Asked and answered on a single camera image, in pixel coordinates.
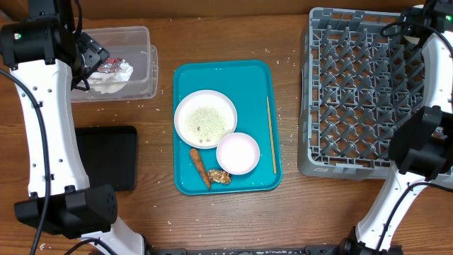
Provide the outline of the red snack wrapper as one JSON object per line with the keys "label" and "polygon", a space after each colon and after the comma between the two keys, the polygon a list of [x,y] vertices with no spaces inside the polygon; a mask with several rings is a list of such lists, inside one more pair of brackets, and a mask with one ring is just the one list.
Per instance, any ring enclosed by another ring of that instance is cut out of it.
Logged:
{"label": "red snack wrapper", "polygon": [[103,64],[101,64],[97,68],[97,72],[107,73],[107,74],[115,73],[120,68],[120,65],[122,63],[123,63],[123,59],[121,59],[121,58],[115,58],[115,59],[108,58]]}

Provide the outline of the white napkin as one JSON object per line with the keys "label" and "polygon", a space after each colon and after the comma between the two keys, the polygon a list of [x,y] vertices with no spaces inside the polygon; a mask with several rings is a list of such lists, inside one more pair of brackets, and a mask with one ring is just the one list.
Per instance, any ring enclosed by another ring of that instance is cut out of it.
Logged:
{"label": "white napkin", "polygon": [[130,80],[134,68],[123,59],[123,63],[115,73],[94,72],[88,82],[92,89],[102,94],[113,94],[122,89]]}

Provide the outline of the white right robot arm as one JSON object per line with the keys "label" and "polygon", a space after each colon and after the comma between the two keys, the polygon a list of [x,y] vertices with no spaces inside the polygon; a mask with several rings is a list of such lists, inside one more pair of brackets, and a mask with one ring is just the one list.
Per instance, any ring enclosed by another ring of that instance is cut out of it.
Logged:
{"label": "white right robot arm", "polygon": [[452,167],[452,2],[426,1],[406,8],[381,29],[384,38],[404,36],[422,50],[422,107],[391,138],[386,178],[371,209],[330,254],[402,254],[394,232],[414,200]]}

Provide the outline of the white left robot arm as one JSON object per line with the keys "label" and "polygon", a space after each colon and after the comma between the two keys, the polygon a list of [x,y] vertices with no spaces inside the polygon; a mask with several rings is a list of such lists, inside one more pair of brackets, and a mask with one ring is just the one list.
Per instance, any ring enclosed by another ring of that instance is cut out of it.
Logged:
{"label": "white left robot arm", "polygon": [[147,239],[118,216],[113,187],[91,187],[76,143],[72,90],[109,58],[82,31],[78,1],[30,1],[29,16],[1,29],[1,73],[16,86],[28,141],[28,199],[16,203],[19,222],[42,233],[91,244],[104,254],[146,255]]}

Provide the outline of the clear plastic bin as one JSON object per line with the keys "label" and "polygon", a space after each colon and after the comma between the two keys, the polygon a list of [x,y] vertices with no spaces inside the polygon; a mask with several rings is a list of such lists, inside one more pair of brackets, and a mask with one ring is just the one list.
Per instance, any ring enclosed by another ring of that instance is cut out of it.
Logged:
{"label": "clear plastic bin", "polygon": [[71,92],[73,103],[96,101],[131,101],[153,98],[156,95],[159,61],[157,49],[150,42],[144,26],[87,29],[89,34],[110,53],[111,59],[121,58],[134,71],[126,85],[116,93],[101,93],[94,89]]}

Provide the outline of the black tray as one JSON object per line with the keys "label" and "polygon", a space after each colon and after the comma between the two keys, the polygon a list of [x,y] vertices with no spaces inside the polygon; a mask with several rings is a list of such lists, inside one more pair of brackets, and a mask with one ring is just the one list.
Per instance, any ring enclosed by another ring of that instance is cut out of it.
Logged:
{"label": "black tray", "polygon": [[108,184],[115,191],[135,189],[138,158],[138,134],[135,127],[78,127],[75,133],[91,187]]}

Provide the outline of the large white plate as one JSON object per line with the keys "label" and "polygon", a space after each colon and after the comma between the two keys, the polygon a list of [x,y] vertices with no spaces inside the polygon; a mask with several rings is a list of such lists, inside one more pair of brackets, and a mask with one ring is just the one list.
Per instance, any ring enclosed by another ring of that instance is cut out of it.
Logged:
{"label": "large white plate", "polygon": [[211,149],[233,133],[238,113],[233,102],[214,90],[199,90],[177,105],[173,124],[179,138],[191,147]]}

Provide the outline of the orange carrot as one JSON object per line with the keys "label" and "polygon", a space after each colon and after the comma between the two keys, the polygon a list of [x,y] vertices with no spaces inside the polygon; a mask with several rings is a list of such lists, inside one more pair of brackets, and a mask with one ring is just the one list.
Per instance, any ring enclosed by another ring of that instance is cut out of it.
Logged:
{"label": "orange carrot", "polygon": [[198,152],[198,150],[196,148],[192,148],[190,150],[190,158],[192,159],[193,164],[195,165],[195,168],[197,169],[199,175],[201,176],[204,184],[206,185],[206,187],[209,190],[211,190],[212,186],[211,186],[211,182],[209,180],[209,177],[207,175],[207,172],[205,170],[205,165],[203,164],[203,161],[202,161],[202,158],[200,156],[200,153]]}

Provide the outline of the teal plastic tray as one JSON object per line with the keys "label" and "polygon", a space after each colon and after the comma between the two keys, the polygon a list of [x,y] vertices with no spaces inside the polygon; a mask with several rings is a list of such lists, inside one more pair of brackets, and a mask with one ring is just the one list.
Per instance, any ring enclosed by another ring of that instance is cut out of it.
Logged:
{"label": "teal plastic tray", "polygon": [[[181,193],[189,196],[216,193],[266,191],[276,188],[282,180],[282,162],[278,135],[278,116],[275,112],[272,76],[269,66],[260,60],[206,62],[184,64],[173,78],[173,117],[177,105],[187,95],[199,90],[214,90],[227,96],[235,105],[238,123],[235,132],[250,135],[260,148],[260,160],[251,172],[232,175],[229,185],[211,182],[209,190],[199,175],[192,159],[191,147],[173,138],[174,181]],[[277,174],[273,173],[266,97],[270,100]],[[198,149],[205,170],[223,170],[216,158],[216,149]]]}

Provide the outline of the small pink plate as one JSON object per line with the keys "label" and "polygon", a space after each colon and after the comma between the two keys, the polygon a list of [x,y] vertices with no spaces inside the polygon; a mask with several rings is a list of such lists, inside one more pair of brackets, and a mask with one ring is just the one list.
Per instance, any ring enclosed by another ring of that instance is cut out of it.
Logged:
{"label": "small pink plate", "polygon": [[260,148],[258,143],[242,132],[235,132],[224,137],[216,149],[216,158],[220,167],[232,175],[244,175],[258,165]]}

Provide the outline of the brown food scrap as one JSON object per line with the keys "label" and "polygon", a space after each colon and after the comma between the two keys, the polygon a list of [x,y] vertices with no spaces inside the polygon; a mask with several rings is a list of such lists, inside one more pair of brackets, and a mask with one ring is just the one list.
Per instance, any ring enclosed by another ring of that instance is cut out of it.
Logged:
{"label": "brown food scrap", "polygon": [[224,170],[210,169],[207,172],[208,179],[210,182],[221,183],[223,185],[229,185],[231,183],[231,174]]}

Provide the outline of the wooden chopstick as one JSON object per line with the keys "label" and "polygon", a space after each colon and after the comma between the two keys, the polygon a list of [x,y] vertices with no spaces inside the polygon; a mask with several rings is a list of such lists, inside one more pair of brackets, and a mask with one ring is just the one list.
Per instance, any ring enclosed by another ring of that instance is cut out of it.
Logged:
{"label": "wooden chopstick", "polygon": [[269,97],[266,97],[266,105],[267,105],[267,112],[268,112],[268,126],[269,126],[269,133],[270,133],[270,147],[271,147],[271,154],[272,154],[272,161],[273,161],[273,173],[277,174],[277,164],[275,158],[275,146],[274,146],[274,139],[273,139],[273,124],[272,124],[272,117],[270,112],[270,100]]}

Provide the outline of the grey dish rack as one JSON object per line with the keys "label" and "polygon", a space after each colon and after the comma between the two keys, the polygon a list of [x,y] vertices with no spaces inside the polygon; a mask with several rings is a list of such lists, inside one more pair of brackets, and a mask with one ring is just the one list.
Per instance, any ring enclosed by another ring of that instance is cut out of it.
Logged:
{"label": "grey dish rack", "polygon": [[452,111],[452,4],[401,13],[316,7],[301,38],[298,168],[383,179],[393,134],[423,106]]}

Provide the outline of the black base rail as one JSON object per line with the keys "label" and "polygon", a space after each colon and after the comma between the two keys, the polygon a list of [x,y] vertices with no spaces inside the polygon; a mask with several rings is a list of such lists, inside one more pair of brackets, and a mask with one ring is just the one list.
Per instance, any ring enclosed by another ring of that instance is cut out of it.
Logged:
{"label": "black base rail", "polygon": [[371,254],[377,252],[373,249],[364,248],[361,251],[353,251],[346,245],[338,246],[331,244],[307,245],[304,248],[274,248],[274,249],[218,249],[218,250],[187,250],[187,249],[156,249],[151,248],[151,255],[339,255],[339,254]]}

